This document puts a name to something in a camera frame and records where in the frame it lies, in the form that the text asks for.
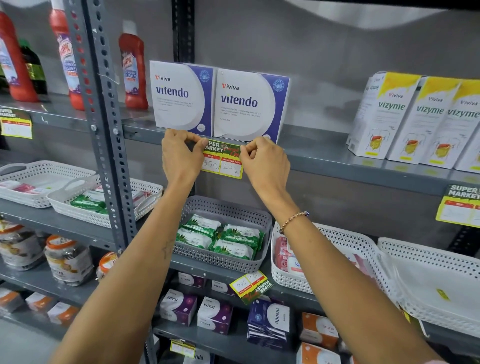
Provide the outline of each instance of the hand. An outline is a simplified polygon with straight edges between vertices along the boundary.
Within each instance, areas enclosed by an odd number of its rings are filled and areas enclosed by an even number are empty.
[[[196,143],[192,152],[185,144],[187,140]],[[207,144],[207,138],[185,130],[167,129],[162,140],[162,162],[169,185],[182,184],[192,188],[202,168]]]
[[[266,205],[268,200],[287,194],[290,162],[281,147],[270,139],[259,136],[240,149],[243,170]]]

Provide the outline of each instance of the gray plastic basket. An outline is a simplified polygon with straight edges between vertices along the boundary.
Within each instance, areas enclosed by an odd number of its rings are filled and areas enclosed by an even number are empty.
[[[268,212],[231,202],[215,200],[214,198],[192,196],[187,199],[183,207],[180,223],[182,225],[186,224],[193,214],[220,221],[222,225],[235,224],[247,228],[256,228],[264,232],[262,249],[257,252],[255,260],[246,260],[176,242],[174,253],[243,273],[253,273],[260,269],[262,262],[268,255],[273,229],[272,216]]]

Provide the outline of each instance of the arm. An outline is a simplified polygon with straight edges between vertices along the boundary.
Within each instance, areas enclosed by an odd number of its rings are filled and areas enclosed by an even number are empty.
[[[280,224],[301,211],[286,191],[290,163],[282,148],[260,137],[242,146],[240,157],[253,187]],[[307,217],[293,219],[285,235],[318,302],[360,363],[440,360],[387,296]]]
[[[193,152],[186,140],[196,142]],[[67,331],[50,364],[138,364],[163,288],[185,200],[200,173],[207,139],[167,130],[168,188],[134,240]]]

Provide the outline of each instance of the gray wall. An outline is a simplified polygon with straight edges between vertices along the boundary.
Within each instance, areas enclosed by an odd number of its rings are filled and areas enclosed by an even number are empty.
[[[106,3],[118,76],[116,44],[122,19],[136,21],[147,60],[173,60],[170,1]],[[288,75],[292,90],[286,123],[346,133],[366,80],[376,71],[480,78],[479,13],[308,3],[319,7],[309,12],[281,0],[197,0],[196,62]],[[19,36],[27,38],[41,58],[50,91],[66,93],[56,41],[47,24],[49,4],[5,8]],[[123,100],[122,84],[119,95]],[[36,126],[33,141],[9,142],[14,150],[95,168],[86,134]],[[127,151],[132,177],[167,184],[159,146],[127,141]],[[458,230],[434,220],[438,197],[301,172],[291,173],[288,190],[302,209],[312,213],[313,221],[347,230],[438,247],[445,247]],[[201,173],[197,191],[263,207],[246,177],[237,181]]]

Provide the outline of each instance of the green wet wipes pack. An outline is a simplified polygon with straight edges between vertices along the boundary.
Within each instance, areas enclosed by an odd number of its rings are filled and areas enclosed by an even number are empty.
[[[185,243],[196,248],[208,250],[212,245],[212,239],[208,236],[193,232],[191,230],[180,228],[177,232],[176,242]]]
[[[262,248],[264,235],[265,234],[258,229],[228,224],[223,229],[222,240],[245,244],[251,246],[253,249],[260,250]]]
[[[217,240],[210,249],[212,252],[233,256],[235,258],[252,260],[255,250],[248,245],[225,240]]]
[[[70,205],[101,214],[108,213],[107,204],[105,203],[105,195],[103,192],[85,191],[72,202],[70,202]]]
[[[183,226],[188,230],[199,232],[214,240],[216,237],[216,230],[221,226],[219,221],[203,218],[194,214],[190,220]]]

